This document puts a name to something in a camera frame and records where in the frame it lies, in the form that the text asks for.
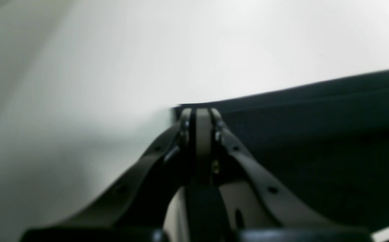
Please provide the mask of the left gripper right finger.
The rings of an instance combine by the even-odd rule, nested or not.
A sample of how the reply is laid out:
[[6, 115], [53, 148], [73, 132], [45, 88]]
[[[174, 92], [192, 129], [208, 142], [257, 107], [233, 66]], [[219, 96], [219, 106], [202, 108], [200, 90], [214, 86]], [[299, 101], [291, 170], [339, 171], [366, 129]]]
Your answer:
[[196, 176], [215, 186], [227, 210], [227, 242], [371, 242], [314, 211], [262, 167], [216, 109], [196, 110]]

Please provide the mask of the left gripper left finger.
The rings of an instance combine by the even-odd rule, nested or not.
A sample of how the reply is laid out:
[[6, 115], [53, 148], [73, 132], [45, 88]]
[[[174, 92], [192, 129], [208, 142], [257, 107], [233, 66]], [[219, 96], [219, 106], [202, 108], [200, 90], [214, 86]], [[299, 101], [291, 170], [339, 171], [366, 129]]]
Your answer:
[[193, 110], [161, 133], [139, 160], [86, 208], [59, 224], [28, 230], [22, 242], [168, 242], [168, 205], [187, 180]]

